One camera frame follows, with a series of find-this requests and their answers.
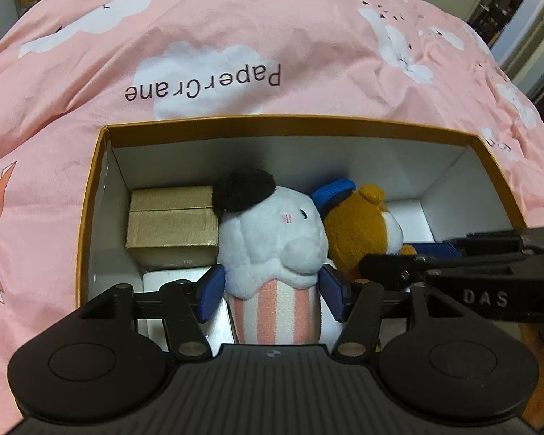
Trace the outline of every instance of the blue hat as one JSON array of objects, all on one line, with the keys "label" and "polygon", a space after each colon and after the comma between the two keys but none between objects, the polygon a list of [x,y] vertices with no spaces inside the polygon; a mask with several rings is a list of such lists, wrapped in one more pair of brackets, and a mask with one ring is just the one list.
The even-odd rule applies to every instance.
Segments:
[{"label": "blue hat", "polygon": [[353,181],[348,178],[340,178],[328,185],[320,187],[312,193],[310,197],[320,213],[321,218],[324,219],[331,209],[348,198],[356,189],[357,186]]}]

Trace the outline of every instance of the plush ear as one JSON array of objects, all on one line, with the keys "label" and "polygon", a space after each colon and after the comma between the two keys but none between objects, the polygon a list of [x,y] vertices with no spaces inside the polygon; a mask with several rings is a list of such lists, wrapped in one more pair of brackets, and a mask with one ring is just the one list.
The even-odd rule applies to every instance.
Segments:
[{"label": "plush ear", "polygon": [[274,177],[264,170],[234,170],[212,185],[212,207],[216,212],[239,213],[261,203],[276,190]]},{"label": "plush ear", "polygon": [[359,193],[363,198],[369,201],[369,203],[372,203],[375,206],[378,206],[384,200],[384,191],[377,185],[363,185],[359,190]]}]

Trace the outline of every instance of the black pompom hat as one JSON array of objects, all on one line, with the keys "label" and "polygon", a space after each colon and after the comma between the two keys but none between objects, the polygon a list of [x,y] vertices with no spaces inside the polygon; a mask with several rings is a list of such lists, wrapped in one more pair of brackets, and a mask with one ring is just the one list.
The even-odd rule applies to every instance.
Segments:
[{"label": "black pompom hat", "polygon": [[261,203],[275,190],[276,181],[267,171],[237,169],[212,184],[212,208],[216,213],[239,213]]}]

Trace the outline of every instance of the blue gripper pad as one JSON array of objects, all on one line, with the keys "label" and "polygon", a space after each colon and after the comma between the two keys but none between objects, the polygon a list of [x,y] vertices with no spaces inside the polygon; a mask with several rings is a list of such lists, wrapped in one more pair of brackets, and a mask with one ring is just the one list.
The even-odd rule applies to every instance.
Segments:
[{"label": "blue gripper pad", "polygon": [[412,245],[417,255],[425,255],[432,258],[461,257],[462,254],[449,242],[417,242]]},{"label": "blue gripper pad", "polygon": [[226,269],[222,265],[214,265],[198,281],[197,318],[198,322],[209,321],[218,309],[226,287]]},{"label": "blue gripper pad", "polygon": [[318,291],[337,322],[344,322],[346,306],[339,281],[325,267],[318,272]]}]

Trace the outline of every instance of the bed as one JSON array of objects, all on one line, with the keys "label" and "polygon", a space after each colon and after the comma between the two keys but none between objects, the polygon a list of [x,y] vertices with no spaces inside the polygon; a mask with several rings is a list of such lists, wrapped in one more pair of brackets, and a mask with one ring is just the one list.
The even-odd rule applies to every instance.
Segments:
[{"label": "bed", "polygon": [[0,41],[0,433],[20,418],[10,356],[75,306],[99,130],[249,113],[475,133],[544,225],[544,123],[480,37],[431,4],[43,0]]}]

